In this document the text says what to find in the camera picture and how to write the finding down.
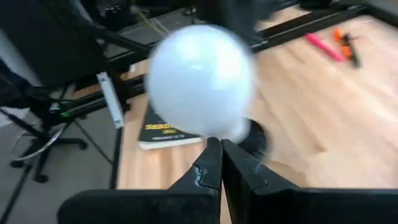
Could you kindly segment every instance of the table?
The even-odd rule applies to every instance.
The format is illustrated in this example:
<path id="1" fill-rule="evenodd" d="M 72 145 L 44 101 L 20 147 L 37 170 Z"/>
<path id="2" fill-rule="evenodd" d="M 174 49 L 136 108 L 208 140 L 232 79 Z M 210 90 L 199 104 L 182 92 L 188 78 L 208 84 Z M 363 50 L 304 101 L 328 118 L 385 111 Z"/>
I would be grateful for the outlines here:
<path id="1" fill-rule="evenodd" d="M 307 12 L 284 9 L 273 26 Z M 355 37 L 362 67 L 338 63 L 303 38 L 257 55 L 256 97 L 248 117 L 271 135 L 265 165 L 301 187 L 398 188 L 398 31 L 369 16 L 338 26 Z M 335 49 L 333 27 L 317 34 Z M 147 61 L 136 73 L 146 72 Z M 205 142 L 143 151 L 137 140 L 147 95 L 126 113 L 118 189 L 166 189 Z M 221 222 L 230 223 L 223 195 Z"/>

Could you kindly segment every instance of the black book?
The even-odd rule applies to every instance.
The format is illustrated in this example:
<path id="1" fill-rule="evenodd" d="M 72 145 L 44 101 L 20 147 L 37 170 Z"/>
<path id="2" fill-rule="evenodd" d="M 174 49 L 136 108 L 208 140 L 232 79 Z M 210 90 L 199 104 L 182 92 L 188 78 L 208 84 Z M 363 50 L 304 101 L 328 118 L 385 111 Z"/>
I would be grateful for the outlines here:
<path id="1" fill-rule="evenodd" d="M 143 149 L 179 146 L 201 142 L 196 134 L 188 134 L 167 124 L 148 103 L 138 141 Z"/>

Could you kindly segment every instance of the white balloon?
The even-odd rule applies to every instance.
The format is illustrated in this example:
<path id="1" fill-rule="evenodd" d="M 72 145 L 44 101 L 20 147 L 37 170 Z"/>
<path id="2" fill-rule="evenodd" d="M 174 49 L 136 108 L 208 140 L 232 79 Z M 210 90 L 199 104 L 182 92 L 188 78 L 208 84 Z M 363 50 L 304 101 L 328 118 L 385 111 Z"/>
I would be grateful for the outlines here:
<path id="1" fill-rule="evenodd" d="M 237 138 L 254 92 L 249 49 L 228 30 L 197 25 L 166 37 L 153 51 L 146 90 L 156 113 L 203 137 Z"/>

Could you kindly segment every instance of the pen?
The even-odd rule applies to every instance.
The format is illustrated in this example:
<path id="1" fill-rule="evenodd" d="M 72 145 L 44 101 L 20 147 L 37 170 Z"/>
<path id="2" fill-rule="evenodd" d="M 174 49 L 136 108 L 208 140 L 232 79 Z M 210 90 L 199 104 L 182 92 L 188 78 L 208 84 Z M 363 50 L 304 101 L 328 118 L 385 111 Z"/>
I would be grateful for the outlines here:
<path id="1" fill-rule="evenodd" d="M 322 49 L 327 55 L 338 62 L 344 61 L 344 57 L 338 52 L 334 51 L 331 47 L 324 44 L 315 34 L 307 34 L 306 39 L 314 46 Z"/>

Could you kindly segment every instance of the metal bracket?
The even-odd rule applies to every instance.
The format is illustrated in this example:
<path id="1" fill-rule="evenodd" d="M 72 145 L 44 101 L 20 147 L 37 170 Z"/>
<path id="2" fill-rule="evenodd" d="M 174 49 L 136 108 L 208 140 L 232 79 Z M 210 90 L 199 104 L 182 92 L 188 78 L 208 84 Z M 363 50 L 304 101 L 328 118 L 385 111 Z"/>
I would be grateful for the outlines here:
<path id="1" fill-rule="evenodd" d="M 97 74 L 97 79 L 104 93 L 106 104 L 111 112 L 113 123 L 117 129 L 124 127 L 123 111 L 118 100 L 118 96 L 114 90 L 113 84 L 106 72 Z"/>

